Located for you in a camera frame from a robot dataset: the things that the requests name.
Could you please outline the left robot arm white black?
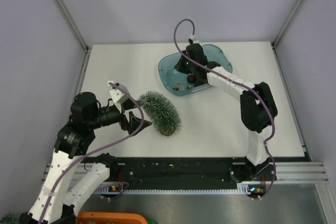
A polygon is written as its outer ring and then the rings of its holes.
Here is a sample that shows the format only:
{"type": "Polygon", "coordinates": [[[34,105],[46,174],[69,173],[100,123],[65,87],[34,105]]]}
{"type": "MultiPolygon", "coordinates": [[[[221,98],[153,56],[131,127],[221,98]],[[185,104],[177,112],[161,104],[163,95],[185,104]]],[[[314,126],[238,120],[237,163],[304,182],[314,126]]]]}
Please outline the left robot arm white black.
{"type": "Polygon", "coordinates": [[[112,88],[110,96],[112,104],[101,106],[92,92],[76,95],[70,107],[70,119],[57,134],[50,169],[40,193],[30,210],[19,216],[19,223],[75,223],[80,208],[99,185],[117,178],[116,158],[105,153],[70,187],[79,163],[94,153],[88,148],[96,137],[96,129],[119,124],[132,137],[151,125],[143,116],[124,114],[141,108],[126,88],[112,88]]]}

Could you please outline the small green christmas tree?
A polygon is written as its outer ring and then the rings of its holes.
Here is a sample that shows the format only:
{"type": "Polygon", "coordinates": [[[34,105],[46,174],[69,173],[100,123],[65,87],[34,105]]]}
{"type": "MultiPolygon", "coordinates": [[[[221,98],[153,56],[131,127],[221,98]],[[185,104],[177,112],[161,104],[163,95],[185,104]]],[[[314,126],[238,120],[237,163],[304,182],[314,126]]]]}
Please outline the small green christmas tree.
{"type": "Polygon", "coordinates": [[[181,127],[180,115],[167,97],[155,91],[148,91],[139,96],[138,103],[158,133],[169,137],[179,131],[181,127]]]}

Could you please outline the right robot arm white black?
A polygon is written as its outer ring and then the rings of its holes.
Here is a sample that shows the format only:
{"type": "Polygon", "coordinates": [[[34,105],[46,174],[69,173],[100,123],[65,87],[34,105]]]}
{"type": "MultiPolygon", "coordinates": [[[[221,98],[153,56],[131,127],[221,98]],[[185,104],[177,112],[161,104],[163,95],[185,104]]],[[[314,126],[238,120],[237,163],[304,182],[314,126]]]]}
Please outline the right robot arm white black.
{"type": "Polygon", "coordinates": [[[264,174],[268,163],[274,161],[268,142],[275,135],[275,117],[278,110],[269,85],[265,82],[247,82],[227,71],[218,62],[209,61],[203,46],[198,43],[178,51],[181,53],[175,66],[178,72],[194,75],[239,102],[240,118],[248,130],[245,174],[252,180],[258,179],[264,174]]]}

